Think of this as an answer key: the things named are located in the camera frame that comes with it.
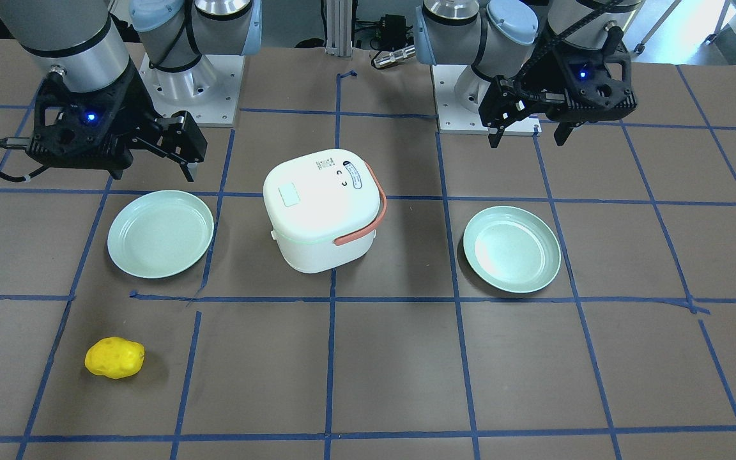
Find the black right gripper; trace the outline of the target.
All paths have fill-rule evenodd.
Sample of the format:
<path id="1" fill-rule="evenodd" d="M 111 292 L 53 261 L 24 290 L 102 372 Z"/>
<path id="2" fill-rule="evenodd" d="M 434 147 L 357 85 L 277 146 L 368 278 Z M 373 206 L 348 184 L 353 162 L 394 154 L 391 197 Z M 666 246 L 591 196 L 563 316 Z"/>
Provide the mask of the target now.
<path id="1" fill-rule="evenodd" d="M 38 88 L 27 154 L 49 168 L 105 170 L 114 180 L 144 150 L 179 165 L 189 183 L 205 161 L 207 140 L 192 113 L 160 117 L 134 64 L 112 84 L 74 93 L 50 71 Z"/>

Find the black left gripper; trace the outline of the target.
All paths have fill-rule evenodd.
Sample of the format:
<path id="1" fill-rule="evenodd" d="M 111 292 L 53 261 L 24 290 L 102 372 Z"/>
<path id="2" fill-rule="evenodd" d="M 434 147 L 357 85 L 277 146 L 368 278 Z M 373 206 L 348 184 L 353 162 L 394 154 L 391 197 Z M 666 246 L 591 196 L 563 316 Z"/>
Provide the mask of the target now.
<path id="1" fill-rule="evenodd" d="M 616 121 L 638 106 L 632 87 L 631 56 L 622 40 L 595 50 L 560 43 L 529 67 L 522 87 L 563 97 L 560 104 L 540 109 L 547 119 L 558 122 L 557 146 L 569 140 L 576 123 Z M 478 108 L 489 146 L 498 148 L 505 129 L 530 117 L 536 108 L 534 102 L 524 102 L 509 79 L 494 76 Z"/>

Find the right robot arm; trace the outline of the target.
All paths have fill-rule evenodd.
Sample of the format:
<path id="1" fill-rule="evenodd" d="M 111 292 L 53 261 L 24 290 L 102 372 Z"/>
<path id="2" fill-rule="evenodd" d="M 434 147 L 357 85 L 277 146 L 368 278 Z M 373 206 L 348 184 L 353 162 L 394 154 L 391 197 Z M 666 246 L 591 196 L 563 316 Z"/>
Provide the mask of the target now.
<path id="1" fill-rule="evenodd" d="M 0 18 L 46 75 L 33 133 L 0 139 L 0 178 L 31 181 L 47 169 L 105 170 L 119 180 L 149 151 L 194 181 L 207 142 L 191 107 L 229 103 L 213 56 L 262 47 L 260 1 L 132 1 L 145 47 L 137 69 L 102 1 L 0 1 Z"/>

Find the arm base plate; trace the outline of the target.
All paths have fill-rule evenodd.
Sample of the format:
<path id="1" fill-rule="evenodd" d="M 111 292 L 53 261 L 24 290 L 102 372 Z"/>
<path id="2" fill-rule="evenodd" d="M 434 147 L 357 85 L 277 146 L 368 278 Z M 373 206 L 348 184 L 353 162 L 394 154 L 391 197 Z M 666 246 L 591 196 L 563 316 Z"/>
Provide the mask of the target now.
<path id="1" fill-rule="evenodd" d="M 433 65 L 431 76 L 439 132 L 489 134 L 479 116 L 479 105 L 489 83 L 480 79 L 468 65 Z"/>
<path id="2" fill-rule="evenodd" d="M 187 111 L 201 127 L 233 127 L 245 56 L 204 55 L 194 67 L 176 73 L 152 69 L 150 62 L 145 55 L 139 73 L 158 113 Z"/>

